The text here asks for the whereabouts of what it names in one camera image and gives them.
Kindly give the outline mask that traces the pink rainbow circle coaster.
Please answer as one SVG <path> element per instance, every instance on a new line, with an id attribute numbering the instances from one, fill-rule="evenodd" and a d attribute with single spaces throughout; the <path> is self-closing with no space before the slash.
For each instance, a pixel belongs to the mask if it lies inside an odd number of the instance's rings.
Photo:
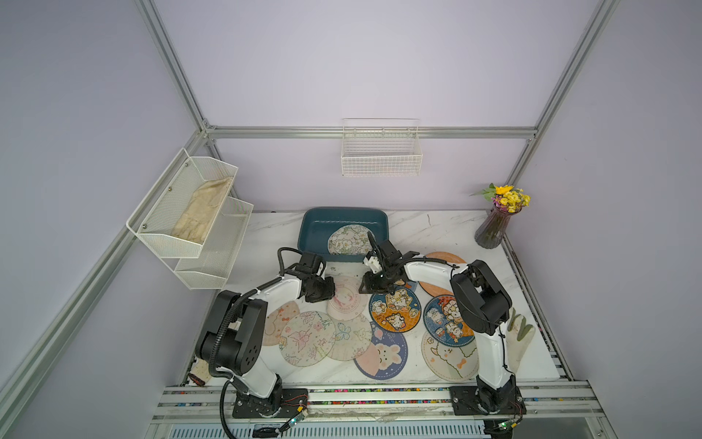
<path id="1" fill-rule="evenodd" d="M 327 314 L 336 320 L 348 321 L 360 316 L 366 307 L 365 297 L 358 290 L 361 281 L 353 276 L 336 276 L 336 292 L 327 303 Z"/>

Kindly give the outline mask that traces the green white floral coaster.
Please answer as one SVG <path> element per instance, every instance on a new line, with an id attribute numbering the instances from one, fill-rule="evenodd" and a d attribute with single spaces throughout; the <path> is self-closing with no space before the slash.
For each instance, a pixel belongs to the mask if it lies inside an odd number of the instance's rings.
<path id="1" fill-rule="evenodd" d="M 360 224 L 345 225 L 331 234 L 327 250 L 334 255 L 365 255 L 372 250 L 370 230 Z"/>

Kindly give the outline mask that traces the teal orange cats coaster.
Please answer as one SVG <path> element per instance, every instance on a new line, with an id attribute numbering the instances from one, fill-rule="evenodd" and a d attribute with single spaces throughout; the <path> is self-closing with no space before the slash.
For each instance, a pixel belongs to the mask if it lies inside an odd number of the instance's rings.
<path id="1" fill-rule="evenodd" d="M 397 286 L 393 293 L 371 296 L 369 316 L 385 331 L 405 333 L 420 322 L 422 304 L 408 286 Z"/>

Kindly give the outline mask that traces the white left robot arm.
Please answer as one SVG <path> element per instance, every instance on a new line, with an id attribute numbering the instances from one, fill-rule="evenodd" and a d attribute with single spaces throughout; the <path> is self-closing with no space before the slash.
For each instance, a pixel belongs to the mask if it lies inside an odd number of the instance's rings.
<path id="1" fill-rule="evenodd" d="M 268 309 L 301 299 L 318 303 L 336 293 L 319 254 L 283 247 L 279 274 L 245 293 L 223 290 L 215 298 L 201 329 L 195 355 L 213 378 L 223 378 L 241 393 L 261 399 L 272 396 L 279 377 L 260 360 Z"/>

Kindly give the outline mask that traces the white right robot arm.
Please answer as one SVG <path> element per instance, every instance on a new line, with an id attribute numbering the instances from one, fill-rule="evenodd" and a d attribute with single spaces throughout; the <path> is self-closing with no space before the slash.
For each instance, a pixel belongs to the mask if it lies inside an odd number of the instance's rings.
<path id="1" fill-rule="evenodd" d="M 516 375 L 508 368 L 505 325 L 510 317 L 512 299 L 482 260 L 449 263 L 421 256 L 402 254 L 390 241 L 377 243 L 367 235 L 371 251 L 363 263 L 369 269 L 363 276 L 361 294 L 391 294 L 400 282 L 434 285 L 453 291 L 458 312 L 475 334 L 479 367 L 476 375 L 475 409 L 496 414 L 507 409 L 524 408 Z"/>

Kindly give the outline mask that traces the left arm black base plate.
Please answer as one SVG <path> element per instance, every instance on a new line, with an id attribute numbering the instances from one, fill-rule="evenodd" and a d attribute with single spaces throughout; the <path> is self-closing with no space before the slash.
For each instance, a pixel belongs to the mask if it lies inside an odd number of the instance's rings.
<path id="1" fill-rule="evenodd" d="M 288 419 L 307 406 L 309 391 L 302 388 L 281 388 L 270 397 L 237 396 L 231 409 L 234 419 L 280 418 Z"/>

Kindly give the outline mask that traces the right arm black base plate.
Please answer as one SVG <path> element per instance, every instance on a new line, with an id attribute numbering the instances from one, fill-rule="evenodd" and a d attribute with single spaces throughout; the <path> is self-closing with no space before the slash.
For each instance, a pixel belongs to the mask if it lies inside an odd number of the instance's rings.
<path id="1" fill-rule="evenodd" d="M 519 388 L 512 382 L 495 390 L 490 386 L 449 388 L 455 415 L 523 415 L 526 406 Z"/>

